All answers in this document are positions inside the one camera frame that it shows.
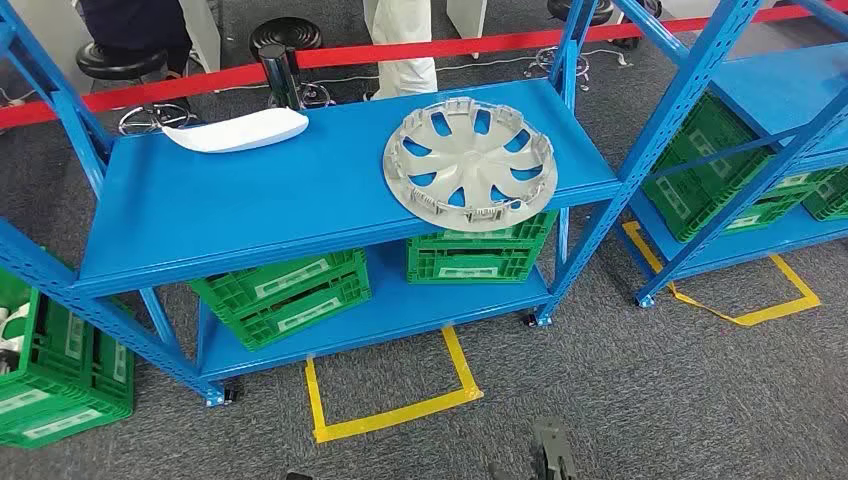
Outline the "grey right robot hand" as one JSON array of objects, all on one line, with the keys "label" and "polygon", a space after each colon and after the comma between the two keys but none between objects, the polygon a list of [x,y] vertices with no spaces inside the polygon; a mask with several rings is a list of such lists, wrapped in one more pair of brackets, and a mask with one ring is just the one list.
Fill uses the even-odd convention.
[{"label": "grey right robot hand", "polygon": [[537,478],[576,480],[577,468],[565,423],[554,417],[539,418],[533,424],[533,435]]}]

